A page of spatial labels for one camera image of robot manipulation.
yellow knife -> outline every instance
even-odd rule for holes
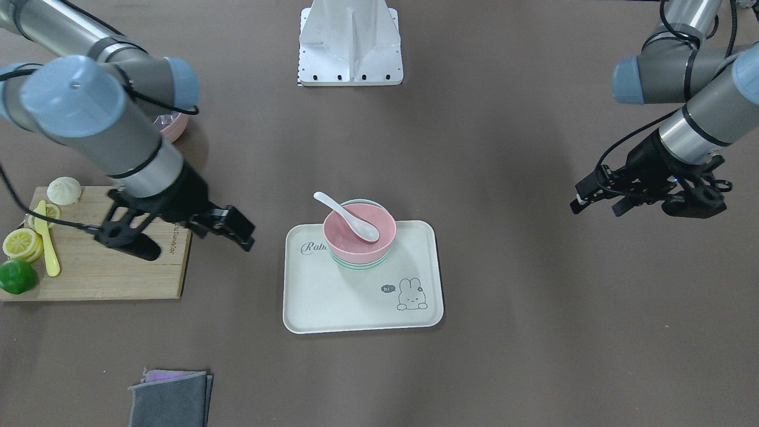
[[[35,214],[46,214],[46,204],[44,200],[39,201],[37,209],[34,210]],[[47,221],[34,217],[34,231],[38,232],[43,237],[43,248],[45,254],[45,269],[48,276],[55,277],[61,273],[61,265],[58,263],[58,257],[55,256],[55,249],[52,248],[52,241],[50,240],[50,231],[48,230]]]

towel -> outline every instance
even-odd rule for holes
[[[206,427],[212,375],[201,371],[146,372],[132,391],[129,427]]]

cutting board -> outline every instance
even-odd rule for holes
[[[61,218],[85,224],[100,224],[111,207],[106,193],[111,187],[83,187],[75,204],[60,206]],[[47,187],[37,187],[30,208],[47,199]],[[2,301],[71,301],[107,299],[175,299],[184,283],[191,232],[181,226],[154,220],[145,233],[161,247],[155,261],[145,261],[108,249],[90,234],[72,227],[50,229],[52,244],[61,262],[61,273],[45,272],[44,256],[32,266],[39,284],[20,295],[0,290]]]

light blue cap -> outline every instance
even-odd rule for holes
[[[731,72],[738,92],[759,105],[759,45],[743,52],[733,63]]]
[[[124,114],[127,103],[116,79],[82,55],[40,68],[24,82],[20,97],[42,129],[65,138],[105,131]]]
[[[6,65],[5,67],[0,68],[0,74],[10,73],[11,71],[16,71],[16,68],[19,68],[22,65],[25,65],[26,62],[14,62],[13,64]],[[5,81],[0,81],[0,115],[5,117],[5,120],[8,120],[9,122],[13,122],[11,120],[10,115],[8,114],[7,109],[5,108]]]
[[[197,105],[200,97],[200,84],[197,75],[187,61],[180,58],[164,58],[172,70],[174,78],[174,106],[191,109]]]
[[[623,104],[643,104],[643,87],[638,71],[638,57],[623,58],[614,68],[612,77],[614,99]]]

pink bowl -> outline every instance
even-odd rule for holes
[[[379,230],[379,240],[366,243],[353,233],[348,223],[336,212],[330,212],[324,220],[324,237],[337,258],[353,264],[377,261],[390,250],[395,240],[395,219],[387,210],[368,203],[350,203],[343,207],[356,217],[372,224]]]

